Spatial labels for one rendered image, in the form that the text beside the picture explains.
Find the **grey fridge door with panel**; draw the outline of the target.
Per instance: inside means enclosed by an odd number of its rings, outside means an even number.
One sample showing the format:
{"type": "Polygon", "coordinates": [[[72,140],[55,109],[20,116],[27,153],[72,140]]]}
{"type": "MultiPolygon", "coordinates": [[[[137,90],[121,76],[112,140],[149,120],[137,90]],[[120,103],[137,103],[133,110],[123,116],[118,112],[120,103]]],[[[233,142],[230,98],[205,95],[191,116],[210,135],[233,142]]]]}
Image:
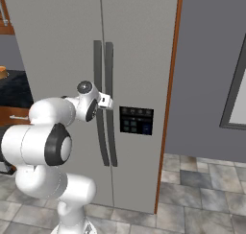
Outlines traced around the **grey fridge door with panel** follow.
{"type": "Polygon", "coordinates": [[[101,0],[113,44],[113,206],[154,213],[177,0],[101,0]]]}

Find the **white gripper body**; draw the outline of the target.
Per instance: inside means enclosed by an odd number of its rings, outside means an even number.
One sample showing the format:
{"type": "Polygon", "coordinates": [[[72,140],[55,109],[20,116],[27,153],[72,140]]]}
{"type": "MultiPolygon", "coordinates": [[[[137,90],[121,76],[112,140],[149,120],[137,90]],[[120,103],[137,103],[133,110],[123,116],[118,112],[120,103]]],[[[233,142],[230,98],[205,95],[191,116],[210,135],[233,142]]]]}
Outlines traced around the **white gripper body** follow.
{"type": "Polygon", "coordinates": [[[107,110],[113,110],[113,99],[108,94],[102,95],[102,104],[101,107],[107,110]]]}

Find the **brown wooden fridge side panel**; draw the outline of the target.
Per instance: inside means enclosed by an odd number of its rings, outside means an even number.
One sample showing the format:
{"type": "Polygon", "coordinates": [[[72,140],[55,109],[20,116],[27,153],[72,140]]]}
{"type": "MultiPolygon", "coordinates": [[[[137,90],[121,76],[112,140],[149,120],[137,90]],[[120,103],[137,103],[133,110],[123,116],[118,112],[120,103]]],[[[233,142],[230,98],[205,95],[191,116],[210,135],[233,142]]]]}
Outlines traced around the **brown wooden fridge side panel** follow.
{"type": "Polygon", "coordinates": [[[170,68],[169,68],[168,85],[167,85],[166,102],[165,102],[165,113],[164,113],[161,148],[160,148],[160,164],[159,164],[159,174],[158,174],[158,182],[157,182],[157,190],[156,190],[156,201],[155,201],[155,208],[154,208],[155,215],[157,215],[158,208],[159,208],[158,205],[160,199],[161,171],[163,166],[163,158],[165,154],[167,127],[168,127],[169,111],[170,111],[170,104],[171,104],[172,87],[173,87],[174,71],[175,71],[175,64],[176,64],[177,47],[179,41],[179,31],[180,31],[183,1],[184,0],[177,0],[177,7],[176,7],[175,26],[174,26],[174,34],[173,34],[173,42],[172,42],[172,51],[171,51],[170,68]]]}

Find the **brown wooden drawer front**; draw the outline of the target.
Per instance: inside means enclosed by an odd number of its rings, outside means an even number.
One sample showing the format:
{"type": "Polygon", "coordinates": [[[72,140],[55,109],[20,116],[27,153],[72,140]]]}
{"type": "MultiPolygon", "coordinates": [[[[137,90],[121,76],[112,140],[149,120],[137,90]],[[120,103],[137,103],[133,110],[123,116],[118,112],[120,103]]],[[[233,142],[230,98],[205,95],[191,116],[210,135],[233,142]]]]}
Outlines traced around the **brown wooden drawer front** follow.
{"type": "Polygon", "coordinates": [[[10,119],[11,115],[26,117],[29,115],[28,108],[0,106],[0,127],[6,125],[29,125],[30,121],[10,119]]]}

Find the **brown wooden wall cupboard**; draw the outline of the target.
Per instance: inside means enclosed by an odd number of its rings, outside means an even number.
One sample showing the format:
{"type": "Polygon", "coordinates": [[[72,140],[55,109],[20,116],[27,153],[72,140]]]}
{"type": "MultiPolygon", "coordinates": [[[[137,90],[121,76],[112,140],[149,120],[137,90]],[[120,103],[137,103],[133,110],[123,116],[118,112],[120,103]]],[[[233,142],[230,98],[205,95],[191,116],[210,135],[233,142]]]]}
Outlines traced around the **brown wooden wall cupboard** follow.
{"type": "Polygon", "coordinates": [[[6,1],[5,0],[0,0],[0,1],[2,2],[4,13],[5,13],[7,19],[9,20],[8,27],[5,27],[4,23],[3,23],[2,14],[0,12],[0,35],[14,35],[14,29],[13,29],[13,26],[12,26],[12,22],[10,20],[10,16],[9,16],[9,12],[8,12],[8,9],[7,9],[6,1]]]}

